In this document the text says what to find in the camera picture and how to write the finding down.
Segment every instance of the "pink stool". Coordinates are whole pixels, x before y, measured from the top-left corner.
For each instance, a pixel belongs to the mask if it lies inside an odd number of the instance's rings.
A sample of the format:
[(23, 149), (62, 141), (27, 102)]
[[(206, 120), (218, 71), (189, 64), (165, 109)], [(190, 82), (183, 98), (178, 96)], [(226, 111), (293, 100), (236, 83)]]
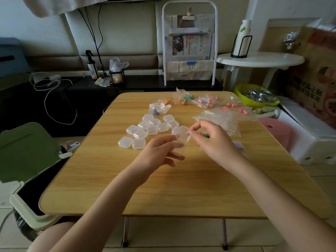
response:
[(263, 126), (273, 135), (273, 137), (288, 151), (289, 139), (292, 128), (284, 122), (274, 118), (259, 118)]

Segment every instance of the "yellow basket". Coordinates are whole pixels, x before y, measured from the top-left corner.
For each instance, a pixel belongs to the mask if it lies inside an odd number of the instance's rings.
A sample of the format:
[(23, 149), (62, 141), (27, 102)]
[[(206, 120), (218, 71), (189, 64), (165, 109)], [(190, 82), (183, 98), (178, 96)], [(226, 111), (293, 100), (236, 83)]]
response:
[(277, 106), (280, 101), (277, 99), (276, 102), (266, 102), (266, 103), (261, 103), (261, 102), (256, 102), (253, 101), (249, 98), (247, 98), (246, 96), (244, 96), (243, 94), (248, 93), (249, 89), (261, 89), (264, 91), (267, 91), (269, 93), (271, 93), (270, 91), (268, 91), (267, 89), (261, 87), (261, 86), (257, 86), (254, 84), (238, 84), (234, 87), (233, 89), (233, 93), (243, 102), (243, 104), (245, 104), (246, 106), (251, 106), (251, 107), (257, 107), (257, 108), (262, 108), (265, 106)]

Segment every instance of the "white cloth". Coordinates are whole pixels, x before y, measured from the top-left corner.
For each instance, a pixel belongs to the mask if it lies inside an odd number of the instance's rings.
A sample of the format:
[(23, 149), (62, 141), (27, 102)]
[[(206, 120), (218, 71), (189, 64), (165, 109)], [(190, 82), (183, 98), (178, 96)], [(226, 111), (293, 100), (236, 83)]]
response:
[(23, 0), (30, 11), (37, 17), (48, 17), (73, 11), (107, 0)]

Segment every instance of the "hand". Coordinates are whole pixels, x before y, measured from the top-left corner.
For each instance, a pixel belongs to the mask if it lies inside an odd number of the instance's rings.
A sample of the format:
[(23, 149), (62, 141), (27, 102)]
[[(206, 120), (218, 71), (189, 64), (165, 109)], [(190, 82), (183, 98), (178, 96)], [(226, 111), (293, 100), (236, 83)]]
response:
[[(200, 128), (205, 128), (210, 138), (196, 132)], [(236, 160), (243, 158), (223, 128), (210, 121), (200, 120), (193, 124), (188, 134), (212, 160), (229, 172), (232, 172)]]
[(151, 139), (130, 166), (145, 174), (146, 179), (161, 165), (167, 164), (174, 167), (175, 163), (172, 158), (184, 160), (184, 156), (171, 152), (174, 148), (184, 147), (181, 143), (173, 142), (174, 140), (176, 140), (175, 135)]

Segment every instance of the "spray bottle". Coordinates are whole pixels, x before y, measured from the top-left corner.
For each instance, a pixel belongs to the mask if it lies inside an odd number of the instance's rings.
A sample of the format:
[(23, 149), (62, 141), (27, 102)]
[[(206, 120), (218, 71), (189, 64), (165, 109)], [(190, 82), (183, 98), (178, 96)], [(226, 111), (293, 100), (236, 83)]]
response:
[(97, 71), (97, 67), (95, 65), (96, 62), (93, 61), (92, 58), (91, 58), (91, 56), (93, 56), (92, 52), (91, 52), (91, 50), (86, 50), (85, 54), (87, 55), (87, 58), (88, 58), (87, 66), (89, 67), (91, 77), (92, 77), (93, 80), (96, 80), (96, 79), (98, 79), (98, 71)]

